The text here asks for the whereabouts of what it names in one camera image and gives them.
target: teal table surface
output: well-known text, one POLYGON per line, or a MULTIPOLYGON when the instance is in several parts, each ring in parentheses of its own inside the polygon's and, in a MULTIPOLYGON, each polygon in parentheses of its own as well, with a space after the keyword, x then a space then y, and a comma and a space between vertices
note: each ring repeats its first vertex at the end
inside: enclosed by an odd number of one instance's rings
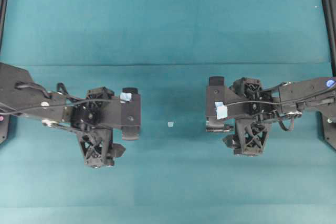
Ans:
POLYGON ((142 125, 115 167, 74 134, 13 119, 0 146, 0 223, 335 223, 336 151, 320 115, 274 125, 260 157, 205 132, 205 86, 331 75, 321 0, 8 0, 0 60, 84 97, 139 88, 142 125))

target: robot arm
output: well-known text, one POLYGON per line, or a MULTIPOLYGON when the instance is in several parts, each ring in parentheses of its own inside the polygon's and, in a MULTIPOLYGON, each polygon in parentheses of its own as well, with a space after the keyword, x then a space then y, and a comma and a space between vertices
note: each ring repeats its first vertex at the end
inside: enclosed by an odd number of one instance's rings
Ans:
POLYGON ((33 82, 24 69, 0 63, 0 115, 40 120, 43 125, 77 135, 85 164, 113 166, 125 148, 113 142, 113 129, 122 139, 136 140, 140 130, 140 95, 136 88, 124 88, 120 97, 105 87, 87 92, 85 99, 71 96, 65 85, 48 92, 33 82))
POLYGON ((260 80, 241 78, 231 87, 223 77, 210 77, 206 89, 206 130, 229 132, 223 141, 235 155, 263 153, 271 124, 278 122, 285 131, 293 130, 294 120, 305 110, 321 112, 336 122, 336 78, 317 78, 263 89, 260 80), (235 120, 235 127, 224 124, 235 120), (285 127, 283 121, 289 120, 285 127))

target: metal bracket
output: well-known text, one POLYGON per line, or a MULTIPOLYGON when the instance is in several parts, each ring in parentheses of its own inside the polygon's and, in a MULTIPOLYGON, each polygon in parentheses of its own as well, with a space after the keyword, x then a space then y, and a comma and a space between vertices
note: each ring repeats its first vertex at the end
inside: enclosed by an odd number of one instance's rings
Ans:
MULTIPOLYGON (((0 0, 0 50, 6 17, 6 7, 7 0, 0 0)), ((9 115, 0 116, 0 144, 2 144, 7 139, 9 120, 9 115)))
MULTIPOLYGON (((328 31, 331 69, 333 76, 336 76, 336 0, 322 0, 322 3, 328 31)), ((328 118, 322 115, 322 125, 324 140, 336 149, 336 123, 329 123, 328 118)))

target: cable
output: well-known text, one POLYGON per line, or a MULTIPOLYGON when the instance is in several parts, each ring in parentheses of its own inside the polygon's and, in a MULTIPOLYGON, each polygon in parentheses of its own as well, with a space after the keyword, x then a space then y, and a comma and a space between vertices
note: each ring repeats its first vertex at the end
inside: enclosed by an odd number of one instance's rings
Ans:
POLYGON ((331 91, 335 88, 336 88, 336 83, 334 83, 332 86, 328 87, 327 89, 315 92, 315 93, 307 95, 305 97, 296 98, 296 99, 292 99, 292 100, 287 100, 287 101, 283 101, 283 102, 239 101, 239 102, 232 102, 232 103, 225 104, 225 106, 232 106, 232 105, 243 104, 243 103, 263 103, 263 104, 271 104, 271 105, 282 105, 282 104, 289 103, 289 102, 299 102, 299 101, 302 101, 302 100, 305 100, 305 99, 309 99, 309 98, 315 97, 317 95, 327 93, 327 92, 329 92, 329 91, 331 91))
POLYGON ((65 107, 65 106, 76 106, 79 104, 83 104, 86 102, 111 102, 113 100, 120 100, 120 101, 124 101, 127 102, 125 100, 121 100, 121 99, 117 99, 117 98, 112 98, 112 99, 85 99, 85 100, 81 100, 78 102, 71 102, 71 103, 65 103, 65 104, 58 104, 58 105, 50 105, 50 106, 34 106, 34 107, 29 107, 29 108, 22 108, 22 109, 18 109, 18 110, 13 110, 13 111, 6 111, 6 112, 0 112, 0 115, 13 115, 13 114, 17 114, 17 113, 24 113, 27 112, 29 110, 35 110, 35 109, 52 109, 52 108, 59 108, 59 107, 65 107))

